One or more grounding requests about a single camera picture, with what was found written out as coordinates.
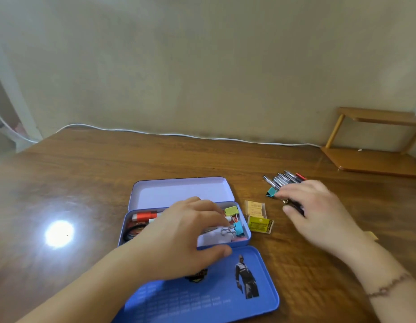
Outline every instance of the wooden dowel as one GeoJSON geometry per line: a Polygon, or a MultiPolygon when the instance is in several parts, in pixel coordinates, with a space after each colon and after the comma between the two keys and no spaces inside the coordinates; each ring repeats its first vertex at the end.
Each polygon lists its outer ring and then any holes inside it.
{"type": "Polygon", "coordinates": [[[344,117],[345,117],[344,114],[340,114],[340,117],[338,118],[337,123],[335,124],[334,130],[332,131],[332,134],[329,137],[328,142],[326,143],[326,146],[325,146],[326,148],[331,147],[332,142],[334,141],[334,138],[337,135],[337,132],[338,132],[338,130],[341,127],[341,124],[342,124],[342,122],[344,120],[344,117]]]}
{"type": "Polygon", "coordinates": [[[401,155],[406,154],[410,149],[413,147],[413,145],[416,142],[416,132],[414,133],[413,137],[408,141],[407,145],[402,149],[401,155]]]}

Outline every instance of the open tin box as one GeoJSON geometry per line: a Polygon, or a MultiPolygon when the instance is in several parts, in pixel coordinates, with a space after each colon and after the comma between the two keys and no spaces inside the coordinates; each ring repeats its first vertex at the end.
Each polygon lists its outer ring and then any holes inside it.
{"type": "Polygon", "coordinates": [[[160,212],[192,196],[209,199],[222,209],[237,206],[246,240],[230,242],[229,236],[216,230],[200,235],[198,249],[226,243],[232,247],[232,255],[195,276],[141,286],[116,315],[114,323],[226,323],[278,308],[278,293],[260,253],[247,246],[251,232],[227,180],[222,177],[138,181],[130,195],[129,213],[118,245],[125,242],[123,234],[135,210],[160,212]]]}

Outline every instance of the forearm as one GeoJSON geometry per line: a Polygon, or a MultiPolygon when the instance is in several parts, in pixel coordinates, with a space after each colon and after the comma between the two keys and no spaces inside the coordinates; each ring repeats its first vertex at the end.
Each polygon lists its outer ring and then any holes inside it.
{"type": "Polygon", "coordinates": [[[122,250],[109,253],[18,323],[110,323],[126,300],[145,282],[138,267],[126,266],[122,250]]]}
{"type": "MultiPolygon", "coordinates": [[[[389,286],[407,271],[376,242],[363,242],[341,258],[355,273],[366,293],[389,286]]],[[[389,289],[387,295],[370,298],[382,323],[416,322],[416,281],[406,278],[389,289]]]]}

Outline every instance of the fingernail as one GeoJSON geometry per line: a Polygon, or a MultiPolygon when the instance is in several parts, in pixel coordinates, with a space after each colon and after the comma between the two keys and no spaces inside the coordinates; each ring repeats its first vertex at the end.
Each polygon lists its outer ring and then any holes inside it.
{"type": "Polygon", "coordinates": [[[227,247],[227,248],[224,249],[223,257],[228,257],[231,254],[232,254],[232,248],[231,247],[227,247]]]}

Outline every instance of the power cord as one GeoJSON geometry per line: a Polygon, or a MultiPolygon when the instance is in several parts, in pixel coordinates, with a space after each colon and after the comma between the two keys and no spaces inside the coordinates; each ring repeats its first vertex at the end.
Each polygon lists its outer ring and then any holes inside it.
{"type": "MultiPolygon", "coordinates": [[[[22,138],[24,140],[27,140],[28,142],[31,142],[33,144],[36,144],[36,143],[39,142],[39,141],[35,141],[35,140],[28,139],[27,137],[24,137],[23,135],[17,133],[15,130],[13,130],[9,126],[9,124],[7,124],[5,122],[5,120],[1,116],[0,116],[0,121],[6,127],[8,127],[13,133],[15,133],[16,135],[18,135],[20,138],[22,138]]],[[[199,140],[231,140],[231,141],[235,141],[235,142],[244,142],[244,143],[251,143],[251,144],[262,144],[262,145],[314,146],[314,147],[320,148],[319,145],[310,144],[310,143],[301,143],[301,144],[262,143],[262,142],[251,142],[251,141],[248,141],[248,140],[238,140],[238,139],[234,139],[234,138],[204,138],[204,137],[197,137],[197,136],[191,136],[191,135],[184,135],[184,134],[180,134],[180,133],[162,133],[162,134],[156,134],[156,133],[146,133],[145,131],[138,131],[138,130],[131,130],[131,129],[106,129],[106,128],[100,128],[100,127],[92,126],[90,124],[68,124],[68,125],[65,125],[64,127],[60,128],[59,130],[57,130],[56,133],[62,131],[63,129],[69,128],[69,127],[89,127],[89,128],[98,129],[98,130],[104,130],[104,131],[125,131],[125,132],[129,132],[129,133],[142,133],[142,134],[145,134],[145,135],[180,136],[180,137],[196,138],[196,139],[199,139],[199,140]]]]}

